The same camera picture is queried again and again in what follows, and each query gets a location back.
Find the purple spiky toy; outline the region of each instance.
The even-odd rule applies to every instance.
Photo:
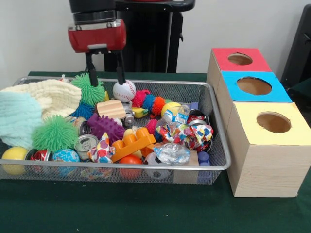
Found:
[[[101,139],[102,135],[107,133],[110,145],[115,141],[123,139],[125,128],[118,125],[113,119],[107,116],[101,118],[97,113],[94,113],[87,123],[91,127],[91,133],[97,136],[98,139]]]

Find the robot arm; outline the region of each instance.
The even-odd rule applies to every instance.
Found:
[[[69,0],[74,24],[68,35],[76,53],[86,54],[86,67],[92,86],[98,86],[92,55],[115,53],[119,84],[125,83],[122,49],[126,44],[123,20],[116,19],[114,0]]]

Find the cream knit blanket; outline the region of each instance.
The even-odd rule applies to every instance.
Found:
[[[59,80],[44,80],[37,83],[8,87],[4,92],[29,93],[42,108],[42,119],[52,115],[67,117],[79,106],[81,89]]]

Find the orange lego block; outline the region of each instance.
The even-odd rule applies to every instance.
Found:
[[[141,154],[142,154],[143,157],[147,157],[148,154],[154,152],[154,147],[155,146],[162,146],[164,144],[165,144],[164,142],[158,142],[158,143],[155,143],[155,144],[148,145],[145,148],[141,149]]]
[[[134,134],[130,134],[124,137],[123,141],[118,140],[112,143],[112,146],[116,148],[116,153],[111,157],[111,160],[114,163],[125,156],[144,149],[155,142],[155,137],[152,134],[149,134],[146,128],[140,128],[136,131],[136,136]]]

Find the blue box lid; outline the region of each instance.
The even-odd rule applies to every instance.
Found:
[[[273,72],[222,71],[233,101],[292,102]]]

